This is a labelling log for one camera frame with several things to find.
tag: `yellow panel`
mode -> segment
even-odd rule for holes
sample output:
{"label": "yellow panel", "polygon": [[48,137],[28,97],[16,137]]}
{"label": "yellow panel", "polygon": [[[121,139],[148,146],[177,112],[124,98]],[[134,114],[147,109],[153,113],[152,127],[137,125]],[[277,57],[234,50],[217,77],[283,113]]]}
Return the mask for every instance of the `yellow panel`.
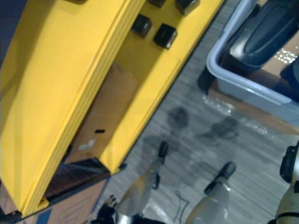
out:
{"label": "yellow panel", "polygon": [[[190,52],[202,36],[223,0],[201,0],[186,17],[167,0],[161,9],[145,3],[141,14],[153,23],[145,39],[129,33],[116,61],[142,83],[128,112],[119,124],[100,161],[114,173],[139,136]],[[177,29],[178,36],[169,50],[157,46],[153,38],[160,25]]]}
{"label": "yellow panel", "polygon": [[144,0],[29,0],[1,69],[1,180],[42,196]]}

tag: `wire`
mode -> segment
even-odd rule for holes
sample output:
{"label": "wire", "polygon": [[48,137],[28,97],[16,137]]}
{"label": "wire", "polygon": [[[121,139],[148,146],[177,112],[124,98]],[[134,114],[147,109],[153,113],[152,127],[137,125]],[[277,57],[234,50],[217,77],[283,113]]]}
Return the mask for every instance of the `wire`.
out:
{"label": "wire", "polygon": [[177,220],[177,217],[178,217],[178,214],[179,214],[179,211],[181,210],[181,199],[178,198],[178,210],[177,210],[177,213],[176,213],[176,216],[174,217],[173,219],[173,222],[175,222]]}
{"label": "wire", "polygon": [[183,209],[182,209],[182,211],[181,211],[181,214],[180,214],[180,216],[179,216],[179,224],[182,224],[182,217],[183,217],[183,214],[184,214],[184,212],[185,212],[185,210],[186,210],[186,208],[187,208],[187,206],[188,206],[188,204],[189,204],[190,202],[189,202],[188,200],[182,198],[181,193],[180,193],[179,190],[176,190],[174,193],[175,193],[175,195],[179,198],[179,208],[178,208],[178,211],[177,211],[177,214],[176,214],[175,219],[177,218],[178,213],[179,213],[179,210],[180,210],[180,207],[181,207],[181,206],[180,206],[180,202],[181,202],[181,201],[185,202],[185,205],[184,205],[184,207],[183,207]]}

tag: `plastic tub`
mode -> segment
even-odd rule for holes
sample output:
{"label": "plastic tub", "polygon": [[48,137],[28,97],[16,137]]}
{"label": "plastic tub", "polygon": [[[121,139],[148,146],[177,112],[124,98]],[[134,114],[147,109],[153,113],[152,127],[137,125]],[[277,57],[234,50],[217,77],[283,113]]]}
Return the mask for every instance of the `plastic tub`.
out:
{"label": "plastic tub", "polygon": [[299,103],[274,90],[239,76],[219,65],[224,46],[256,6],[256,0],[242,0],[207,58],[208,70],[217,78],[219,90],[299,126]]}

